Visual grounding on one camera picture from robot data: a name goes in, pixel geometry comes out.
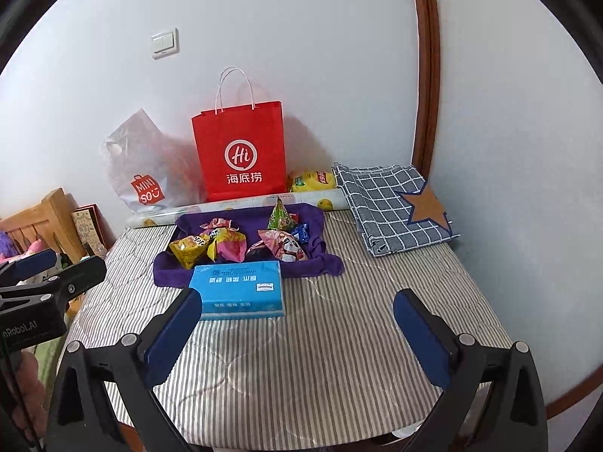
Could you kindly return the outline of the person's hand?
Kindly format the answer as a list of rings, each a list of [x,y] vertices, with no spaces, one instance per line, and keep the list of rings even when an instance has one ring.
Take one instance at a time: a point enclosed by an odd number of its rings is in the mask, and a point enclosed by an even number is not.
[[[44,438],[48,413],[44,408],[46,392],[43,383],[38,379],[38,367],[36,356],[27,350],[23,350],[20,365],[15,371],[15,377],[35,434],[38,438]]]

